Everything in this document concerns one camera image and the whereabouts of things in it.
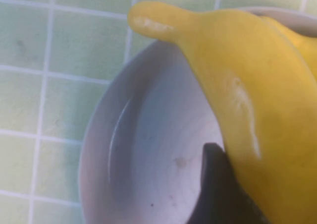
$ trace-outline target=banana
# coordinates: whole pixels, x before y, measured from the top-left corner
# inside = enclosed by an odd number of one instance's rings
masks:
[[[235,175],[274,224],[317,223],[317,83],[260,17],[140,2],[137,33],[178,45],[213,109]]]
[[[317,38],[300,35],[273,18],[266,16],[261,18],[273,25],[299,50],[317,80]]]

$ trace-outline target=dark object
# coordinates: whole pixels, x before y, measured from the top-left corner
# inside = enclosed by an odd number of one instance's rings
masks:
[[[215,143],[204,146],[202,190],[187,224],[261,224],[235,179],[225,152]]]

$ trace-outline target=banana peel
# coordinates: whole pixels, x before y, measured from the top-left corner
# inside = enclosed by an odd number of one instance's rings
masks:
[[[317,38],[300,35],[273,18],[267,16],[261,18],[274,26],[299,50],[317,80]]]

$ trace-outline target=yellow banana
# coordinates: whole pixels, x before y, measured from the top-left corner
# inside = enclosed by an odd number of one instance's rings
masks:
[[[294,46],[234,9],[141,2],[131,28],[177,44],[212,107],[240,184],[274,224],[315,224],[317,84]]]
[[[317,38],[300,35],[273,18],[261,18],[273,25],[299,50],[317,80]]]

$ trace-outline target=white bowl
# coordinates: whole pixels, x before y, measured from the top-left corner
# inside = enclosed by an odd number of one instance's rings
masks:
[[[317,18],[243,10],[317,36]],[[222,137],[187,61],[176,46],[153,43],[112,82],[88,127],[79,178],[86,223],[186,223],[200,192],[206,142],[222,146]]]

